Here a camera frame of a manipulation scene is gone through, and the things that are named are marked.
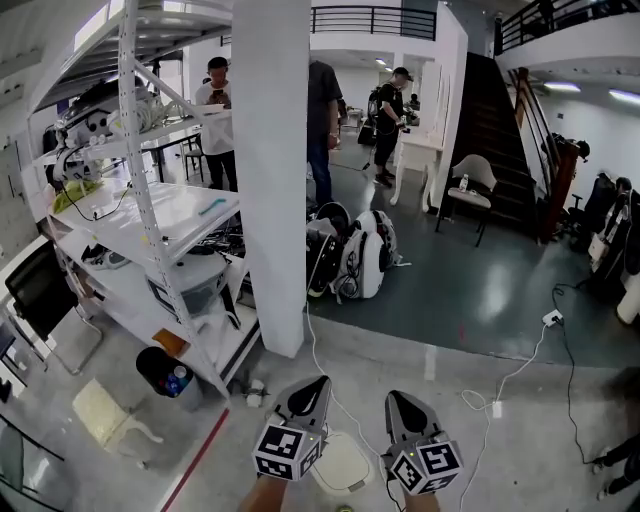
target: black railing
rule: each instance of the black railing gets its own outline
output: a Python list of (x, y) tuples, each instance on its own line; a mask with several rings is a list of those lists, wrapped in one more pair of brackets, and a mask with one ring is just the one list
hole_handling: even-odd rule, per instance
[(516, 115), (518, 114), (518, 110), (522, 109), (527, 117), (533, 143), (536, 146), (540, 160), (540, 170), (546, 189), (545, 193), (546, 195), (550, 195), (556, 174), (558, 173), (558, 166), (560, 165), (558, 147), (553, 139), (552, 132), (549, 129), (538, 97), (533, 91), (529, 80), (521, 78), (519, 73), (515, 71), (509, 71), (509, 77), (511, 78), (513, 86), (516, 88)]
[[(360, 32), (435, 41), (436, 13), (377, 5), (326, 5), (311, 8), (309, 30), (312, 34)], [(231, 36), (221, 36), (220, 45), (228, 44), (231, 44)]]
[(640, 12), (640, 0), (534, 0), (496, 26), (494, 52), (500, 55), (553, 32), (628, 12)]

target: black shorts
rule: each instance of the black shorts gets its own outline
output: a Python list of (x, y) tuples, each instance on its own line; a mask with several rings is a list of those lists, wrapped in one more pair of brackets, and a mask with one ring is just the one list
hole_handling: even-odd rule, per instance
[(397, 126), (394, 126), (393, 131), (389, 133), (390, 131), (391, 129), (376, 130), (376, 154), (373, 158), (373, 162), (376, 165), (386, 165), (396, 147), (400, 130), (398, 130)]

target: metal shelving unit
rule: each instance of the metal shelving unit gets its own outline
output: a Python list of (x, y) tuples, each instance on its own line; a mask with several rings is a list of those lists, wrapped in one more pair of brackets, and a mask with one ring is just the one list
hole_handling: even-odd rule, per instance
[[(217, 10), (226, 9), (206, 0), (186, 0), (185, 3), (208, 6)], [(212, 308), (209, 322), (203, 322), (202, 319), (195, 321), (188, 314), (182, 295), (178, 292), (173, 265), (199, 240), (238, 211), (238, 195), (179, 185), (161, 183), (149, 185), (144, 174), (142, 150), (145, 143), (157, 137), (166, 136), (173, 129), (183, 130), (186, 125), (206, 124), (216, 131), (216, 118), (229, 115), (228, 113), (204, 115), (202, 110), (185, 101), (162, 80), (149, 72), (145, 63), (190, 44), (228, 34), (231, 31), (230, 24), (230, 19), (202, 14), (138, 10), (138, 0), (125, 0), (124, 9), (89, 38), (62, 67), (52, 66), (31, 99), (33, 112), (60, 99), (75, 96), (95, 85), (99, 80), (119, 76), (119, 101), (125, 133), (124, 142), (109, 142), (93, 148), (90, 150), (93, 153), (89, 152), (88, 156), (126, 158), (131, 175), (132, 191), (128, 193), (129, 197), (121, 205), (123, 208), (121, 215), (124, 215), (124, 220), (128, 219), (128, 222), (123, 222), (121, 216), (118, 220), (119, 215), (91, 222), (69, 208), (55, 215), (59, 221), (73, 229), (72, 233), (58, 240), (58, 246), (80, 265), (78, 248), (91, 238), (131, 259), (132, 263), (121, 267), (121, 269), (127, 269), (127, 275), (115, 275), (117, 270), (112, 271), (113, 275), (110, 276), (100, 275), (99, 272), (92, 273), (90, 269), (85, 268), (88, 270), (90, 279), (95, 278), (96, 281), (104, 282), (107, 295), (117, 291), (118, 288), (125, 287), (130, 290), (128, 293), (135, 293), (135, 283), (138, 283), (139, 287), (145, 273), (159, 280), (176, 312), (177, 321), (174, 318), (171, 327), (177, 331), (176, 334), (184, 337), (191, 344), (183, 360), (187, 364), (195, 365), (201, 376), (214, 384), (226, 398), (229, 397), (226, 385), (259, 337), (257, 316), (255, 311), (249, 308), (240, 308), (238, 315), (243, 326), (240, 331), (237, 331), (230, 326), (224, 310), (217, 303), (219, 307)], [(193, 116), (193, 119), (176, 123), (172, 127), (160, 128), (155, 131), (156, 133), (140, 134), (136, 115), (136, 75), (157, 86), (171, 100), (178, 103), (185, 113)], [(81, 206), (84, 202), (89, 211), (99, 208), (99, 203), (113, 200), (114, 186), (116, 185), (113, 183), (103, 186), (102, 189), (82, 198), (77, 204)], [(186, 210), (183, 208), (182, 219), (176, 221), (172, 218), (171, 226), (177, 230), (173, 233), (166, 232), (165, 221), (169, 217), (175, 217), (176, 211), (172, 210), (166, 200), (158, 200), (158, 197), (166, 199), (171, 194), (175, 194), (174, 199), (179, 200), (181, 204), (186, 202), (189, 205)], [(199, 214), (202, 211), (200, 206), (211, 204), (212, 194), (224, 196), (227, 201), (224, 211), (216, 212), (213, 208), (210, 213)], [(166, 245), (162, 240), (163, 235), (168, 235), (173, 241), (170, 240)], [(234, 260), (229, 270), (232, 296), (235, 299), (242, 278), (246, 274), (246, 265), (243, 261)], [(118, 315), (123, 312), (112, 306), (114, 304), (107, 296), (105, 310), (117, 320)], [(169, 319), (164, 312), (157, 310), (158, 304), (148, 306), (149, 308), (142, 308), (141, 314), (159, 319), (164, 316), (162, 321), (166, 325)], [(217, 318), (218, 321), (211, 321), (211, 317)], [(214, 337), (218, 338), (215, 346), (207, 342)]]

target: white shirt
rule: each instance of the white shirt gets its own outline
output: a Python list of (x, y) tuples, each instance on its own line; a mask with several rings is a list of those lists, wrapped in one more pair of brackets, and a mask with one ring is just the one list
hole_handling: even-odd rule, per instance
[[(229, 96), (229, 99), (231, 99), (231, 90), (228, 83), (222, 89), (214, 89), (211, 82), (208, 82), (203, 84), (196, 91), (196, 105), (207, 105), (213, 91), (224, 91)], [(215, 121), (215, 124), (218, 128), (224, 131), (227, 137), (233, 140), (233, 125), (231, 123), (231, 117), (218, 119)], [(202, 152), (205, 155), (221, 155), (222, 153), (228, 153), (229, 151), (233, 151), (233, 144), (229, 144), (227, 141), (223, 140), (207, 126), (202, 127)]]

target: ceiling light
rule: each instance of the ceiling light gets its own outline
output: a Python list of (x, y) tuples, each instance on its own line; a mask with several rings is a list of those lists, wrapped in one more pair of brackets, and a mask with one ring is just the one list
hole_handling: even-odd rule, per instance
[(626, 91), (617, 91), (616, 89), (609, 89), (609, 94), (617, 100), (640, 105), (640, 95), (638, 94)]
[(554, 91), (580, 92), (580, 87), (571, 82), (545, 82), (544, 86)]

